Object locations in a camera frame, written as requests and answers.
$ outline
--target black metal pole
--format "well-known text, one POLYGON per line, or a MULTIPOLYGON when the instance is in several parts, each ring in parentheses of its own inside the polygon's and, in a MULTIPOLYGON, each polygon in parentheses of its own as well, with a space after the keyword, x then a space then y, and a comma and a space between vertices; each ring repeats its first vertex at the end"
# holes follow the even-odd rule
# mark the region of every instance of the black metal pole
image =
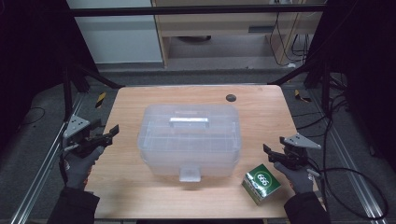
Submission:
POLYGON ((289 4, 289 5, 240 5, 240 6, 194 6, 194 7, 117 7, 117 8, 79 8, 50 11, 57 15, 73 17, 104 16, 142 16, 176 14, 218 14, 218 13, 266 13, 266 12, 316 12, 329 9, 326 4, 289 4))

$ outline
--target robotic arm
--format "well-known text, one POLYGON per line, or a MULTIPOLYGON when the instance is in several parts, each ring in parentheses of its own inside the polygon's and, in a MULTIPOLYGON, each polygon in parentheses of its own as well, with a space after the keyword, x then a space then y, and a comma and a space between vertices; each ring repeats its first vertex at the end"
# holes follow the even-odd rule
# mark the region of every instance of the robotic arm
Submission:
POLYGON ((299 170, 308 164, 308 156, 306 149, 321 149, 321 146, 305 138, 299 133, 291 137, 279 137, 280 143, 285 147, 285 154, 274 152, 267 145, 263 144, 263 150, 268 154, 268 161, 277 162, 279 161, 285 167, 291 170, 299 170))
POLYGON ((72 116, 64 132, 64 152, 70 151, 75 155, 85 158, 97 147, 107 147, 113 144, 113 137, 120 132, 119 125, 110 129, 109 133, 91 137, 91 131, 101 125, 101 120, 89 123, 87 120, 72 116))

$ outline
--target white cabinet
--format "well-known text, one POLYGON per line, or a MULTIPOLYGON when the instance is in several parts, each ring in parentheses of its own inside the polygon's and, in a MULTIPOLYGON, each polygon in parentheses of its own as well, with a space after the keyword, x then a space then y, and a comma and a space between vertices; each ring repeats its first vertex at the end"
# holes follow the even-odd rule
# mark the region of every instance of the white cabinet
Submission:
MULTIPOLYGON (((70 8, 151 7, 149 0, 67 0, 70 8)), ((153 16, 76 17, 94 61, 162 63, 153 16)))

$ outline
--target container handle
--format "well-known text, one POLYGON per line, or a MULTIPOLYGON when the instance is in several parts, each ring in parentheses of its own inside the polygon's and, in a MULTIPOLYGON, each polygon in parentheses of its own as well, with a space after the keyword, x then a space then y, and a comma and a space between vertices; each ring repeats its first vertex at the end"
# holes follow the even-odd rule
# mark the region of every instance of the container handle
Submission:
POLYGON ((183 126, 186 124, 204 124, 206 128, 209 127, 209 119, 208 118, 170 118, 169 124, 171 127, 175 127, 177 124, 182 124, 183 126))

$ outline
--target metal rail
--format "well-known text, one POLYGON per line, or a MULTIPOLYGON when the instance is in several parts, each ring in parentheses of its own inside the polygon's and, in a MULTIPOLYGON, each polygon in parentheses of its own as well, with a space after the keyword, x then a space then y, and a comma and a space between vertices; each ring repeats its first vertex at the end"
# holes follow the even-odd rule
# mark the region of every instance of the metal rail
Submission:
POLYGON ((233 5, 233 6, 193 6, 193 7, 114 7, 79 8, 48 11, 47 14, 71 15, 73 17, 106 16, 144 16, 144 15, 180 15, 180 14, 221 14, 221 13, 270 13, 270 12, 317 12, 337 9, 344 5, 326 4, 288 4, 288 5, 233 5))
MULTIPOLYGON (((309 92, 317 108, 319 109, 319 111, 321 111, 321 106, 319 102, 320 96, 318 96, 318 93, 316 91, 309 91, 309 92)), ((322 122, 325 123, 325 127, 326 127, 328 122, 326 120, 323 120, 322 122)), ((343 140, 335 127, 332 127, 330 129, 329 135, 330 135, 330 140, 334 145, 335 151, 338 157, 340 158, 341 163, 344 165, 344 167, 358 171, 358 167, 356 166, 355 162, 352 160, 351 156, 347 152, 347 148, 344 145, 343 140)), ((374 194, 371 192, 369 186, 364 180, 364 178, 353 174, 348 174, 348 176, 354 190, 356 191, 361 201, 361 205, 363 206, 367 216, 381 217, 383 215, 383 212, 380 206, 378 205, 374 194)), ((383 218, 381 220, 373 220, 372 223, 387 224, 388 222, 385 218, 383 218)))
MULTIPOLYGON (((79 111, 83 98, 84 95, 82 93, 79 93, 78 98, 74 104, 74 108, 75 108, 74 114, 79 111)), ((43 189, 44 184, 46 183, 46 180, 50 174, 50 171, 53 168, 53 164, 58 158, 57 157, 58 153, 60 152, 60 148, 62 147, 62 139, 63 139, 62 135, 64 133, 65 128, 67 127, 67 122, 64 122, 58 134, 56 135, 49 149, 49 152, 47 153, 47 156, 43 161, 43 164, 41 165, 40 169, 35 175, 35 179, 32 185, 25 194, 18 210, 13 215, 10 222, 11 224, 23 224, 26 222, 27 218, 29 217, 32 208, 35 205, 35 201, 37 200, 38 195, 43 189)))

